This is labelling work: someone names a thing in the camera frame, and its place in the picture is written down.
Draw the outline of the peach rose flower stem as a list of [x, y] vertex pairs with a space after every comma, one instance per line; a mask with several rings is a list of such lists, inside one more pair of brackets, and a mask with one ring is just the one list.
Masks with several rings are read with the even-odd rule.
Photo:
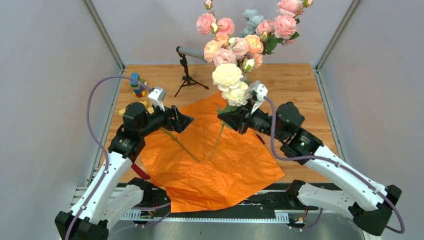
[[226, 33], [220, 32], [220, 28], [216, 23], [210, 25], [210, 30], [215, 37], [213, 40], [206, 43], [204, 50], [204, 57], [207, 60], [207, 63], [212, 63], [215, 54], [220, 49], [226, 49], [228, 47], [229, 35]]

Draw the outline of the pink white peony stem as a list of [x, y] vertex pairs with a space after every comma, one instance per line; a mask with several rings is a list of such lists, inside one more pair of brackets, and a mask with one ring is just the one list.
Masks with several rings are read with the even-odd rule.
[[221, 97], [226, 101], [225, 106], [216, 105], [218, 114], [235, 111], [248, 103], [249, 85], [243, 80], [243, 71], [234, 63], [218, 65], [212, 72], [213, 84], [221, 92]]

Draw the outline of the pink rose flower stem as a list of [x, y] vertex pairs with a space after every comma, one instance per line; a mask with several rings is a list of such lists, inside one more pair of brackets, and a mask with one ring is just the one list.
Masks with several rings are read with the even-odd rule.
[[212, 0], [205, 0], [203, 6], [207, 12], [199, 16], [196, 21], [196, 30], [198, 33], [201, 35], [232, 35], [235, 32], [235, 24], [231, 18], [224, 17], [216, 19]]

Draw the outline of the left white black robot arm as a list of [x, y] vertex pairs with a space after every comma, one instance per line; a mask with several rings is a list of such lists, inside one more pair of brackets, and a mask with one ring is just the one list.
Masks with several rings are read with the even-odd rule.
[[123, 175], [145, 147], [145, 137], [164, 128], [182, 133], [194, 118], [173, 105], [149, 113], [140, 102], [125, 108], [123, 123], [104, 152], [105, 161], [82, 197], [68, 212], [60, 211], [54, 222], [63, 240], [106, 240], [116, 223], [136, 205], [149, 206], [153, 193], [146, 182], [135, 178], [110, 199]]

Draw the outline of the orange yellow wrapping paper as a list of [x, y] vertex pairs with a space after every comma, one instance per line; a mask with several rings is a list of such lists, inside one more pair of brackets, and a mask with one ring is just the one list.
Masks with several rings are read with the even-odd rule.
[[253, 130], [222, 125], [220, 93], [182, 108], [194, 121], [182, 132], [145, 138], [140, 159], [153, 184], [164, 188], [172, 213], [215, 211], [242, 202], [285, 174]]

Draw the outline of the yellow rose flower stem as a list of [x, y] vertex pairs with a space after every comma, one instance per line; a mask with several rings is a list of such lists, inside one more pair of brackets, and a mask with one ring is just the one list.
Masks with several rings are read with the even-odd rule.
[[[141, 103], [143, 106], [145, 106], [145, 107], [147, 107], [147, 112], [149, 113], [149, 114], [153, 114], [154, 113], [154, 107], [153, 106], [149, 106], [149, 103], [147, 102], [147, 101], [139, 101], [139, 103]], [[165, 129], [165, 128], [163, 128], [163, 127], [161, 127], [160, 129], [159, 129], [159, 131], [160, 132], [162, 132], [162, 133], [164, 133], [164, 134], [166, 134], [166, 135], [168, 135], [174, 142], [176, 142], [179, 146], [180, 146], [180, 148], [181, 149], [183, 149], [191, 158], [193, 158], [195, 161], [197, 161], [198, 163], [200, 163], [201, 161], [197, 158], [197, 157], [195, 157], [181, 142], [180, 142], [180, 140], [170, 131], [170, 130], [167, 130], [167, 129]]]

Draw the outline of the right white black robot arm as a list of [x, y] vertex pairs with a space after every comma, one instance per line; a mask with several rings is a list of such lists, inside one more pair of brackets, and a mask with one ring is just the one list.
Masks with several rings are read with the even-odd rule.
[[303, 206], [330, 210], [351, 219], [362, 231], [381, 236], [388, 229], [402, 190], [382, 185], [336, 156], [319, 138], [302, 128], [304, 116], [292, 103], [281, 104], [268, 114], [252, 105], [222, 111], [218, 118], [231, 129], [244, 134], [248, 129], [281, 142], [283, 159], [297, 162], [325, 176], [337, 190], [319, 188], [294, 180], [286, 190], [285, 201], [292, 209]]

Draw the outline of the pale pink rose stem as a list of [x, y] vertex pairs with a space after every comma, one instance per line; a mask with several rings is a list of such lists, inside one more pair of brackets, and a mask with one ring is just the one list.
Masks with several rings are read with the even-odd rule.
[[244, 59], [249, 51], [248, 42], [241, 37], [231, 37], [225, 47], [218, 49], [213, 56], [215, 66], [237, 64]]

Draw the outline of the light blue flower stem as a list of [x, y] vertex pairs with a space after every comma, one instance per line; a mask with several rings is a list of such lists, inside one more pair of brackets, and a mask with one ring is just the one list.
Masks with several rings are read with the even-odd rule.
[[257, 26], [265, 19], [256, 9], [246, 9], [243, 17], [247, 21], [247, 26], [239, 33], [238, 37], [240, 38], [244, 38], [247, 35], [254, 35]]

